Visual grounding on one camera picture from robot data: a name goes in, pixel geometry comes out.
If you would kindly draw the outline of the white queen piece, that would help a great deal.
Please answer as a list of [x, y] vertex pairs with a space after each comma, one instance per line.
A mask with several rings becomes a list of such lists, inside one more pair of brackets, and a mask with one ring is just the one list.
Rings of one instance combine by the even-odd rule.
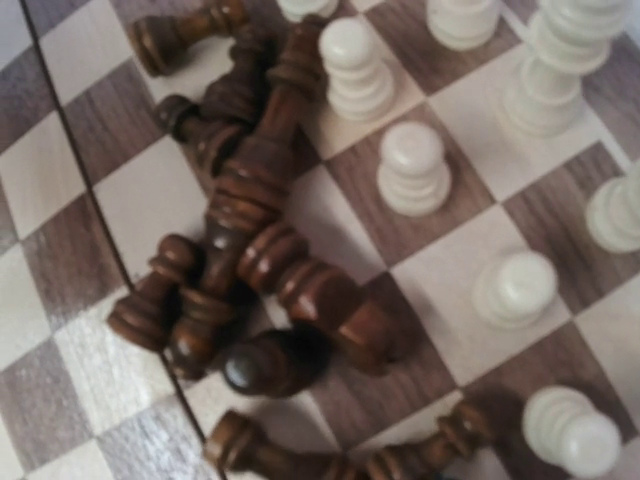
[[585, 209], [591, 238], [606, 251], [639, 250], [639, 164], [601, 185]]

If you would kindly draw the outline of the pile of dark chess pieces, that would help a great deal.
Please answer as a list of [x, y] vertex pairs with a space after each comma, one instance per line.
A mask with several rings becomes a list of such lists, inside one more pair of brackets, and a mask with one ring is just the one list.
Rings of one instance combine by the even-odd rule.
[[313, 210], [332, 193], [354, 201], [356, 229], [370, 233], [391, 264], [451, 233], [493, 204], [489, 190], [451, 137], [452, 186], [444, 205], [414, 220], [384, 210], [373, 188], [372, 147], [380, 129], [356, 140], [323, 168], [302, 137], [312, 103], [327, 92], [320, 36], [331, 21], [309, 14], [278, 42], [249, 21], [240, 1], [218, 1], [186, 16], [134, 22], [132, 45], [144, 66], [166, 74], [198, 40], [233, 35], [231, 70], [201, 102], [171, 95], [157, 106], [161, 126], [190, 146], [213, 182], [199, 240], [170, 234], [149, 273], [119, 300], [108, 322], [127, 341], [166, 356], [187, 396], [210, 391], [222, 418], [205, 445], [221, 474], [267, 479], [363, 479], [341, 453], [281, 447], [254, 420], [233, 412], [238, 399], [283, 402], [314, 390], [329, 424], [346, 440], [364, 435], [364, 411], [348, 401], [366, 380], [373, 397], [400, 368], [433, 376], [439, 392], [453, 378], [388, 271], [358, 279], [331, 256], [354, 252], [342, 230]]

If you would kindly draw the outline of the white pawn piece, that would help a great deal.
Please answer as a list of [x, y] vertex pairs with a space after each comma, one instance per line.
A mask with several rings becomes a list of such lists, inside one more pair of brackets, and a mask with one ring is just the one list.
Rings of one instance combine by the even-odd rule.
[[483, 320], [516, 329], [535, 322], [557, 292], [553, 263], [534, 250], [519, 250], [491, 260], [475, 280], [471, 298]]
[[320, 36], [328, 77], [327, 100], [336, 114], [371, 121], [390, 108], [395, 80], [371, 29], [358, 17], [331, 21]]
[[566, 386], [545, 387], [529, 397], [522, 433], [539, 459], [580, 479], [609, 473], [622, 452], [621, 432], [612, 418]]
[[452, 186], [451, 169], [440, 134], [429, 125], [403, 121], [382, 137], [378, 190], [396, 213], [418, 217], [440, 209]]

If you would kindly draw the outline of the wooden folding chess board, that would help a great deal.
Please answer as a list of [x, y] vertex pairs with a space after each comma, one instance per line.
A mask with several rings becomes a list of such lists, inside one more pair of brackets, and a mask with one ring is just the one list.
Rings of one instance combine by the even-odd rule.
[[572, 385], [618, 424], [615, 479], [639, 475], [639, 257], [595, 245], [584, 208], [639, 162], [639, 23], [584, 83], [583, 119], [555, 138], [504, 122], [495, 100], [525, 53], [532, 1], [509, 1], [469, 52], [431, 37], [419, 1], [345, 1], [399, 73], [391, 110], [351, 123], [322, 107], [299, 142], [288, 215], [415, 337], [370, 378], [342, 362], [280, 401], [219, 373], [177, 380], [116, 336], [113, 303], [159, 240], [201, 231], [207, 191], [153, 121], [225, 73], [230, 41], [152, 79], [126, 38], [191, 1], [1, 5], [1, 475], [212, 479], [201, 440], [235, 408], [290, 448], [376, 448], [429, 435], [464, 397], [505, 404]]

